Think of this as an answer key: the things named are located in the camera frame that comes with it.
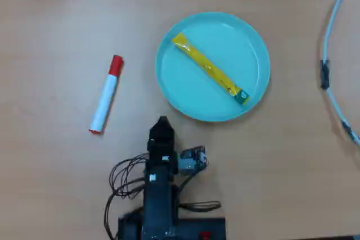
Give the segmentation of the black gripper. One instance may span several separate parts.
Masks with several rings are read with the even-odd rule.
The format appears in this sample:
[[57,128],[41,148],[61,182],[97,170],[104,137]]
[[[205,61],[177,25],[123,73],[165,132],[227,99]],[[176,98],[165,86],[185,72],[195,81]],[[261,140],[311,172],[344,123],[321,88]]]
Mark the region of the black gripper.
[[162,131],[166,139],[159,139],[161,136],[160,116],[149,132],[146,169],[150,171],[158,166],[167,166],[169,174],[176,174],[178,172],[178,165],[177,153],[175,151],[175,132],[166,116],[162,116]]

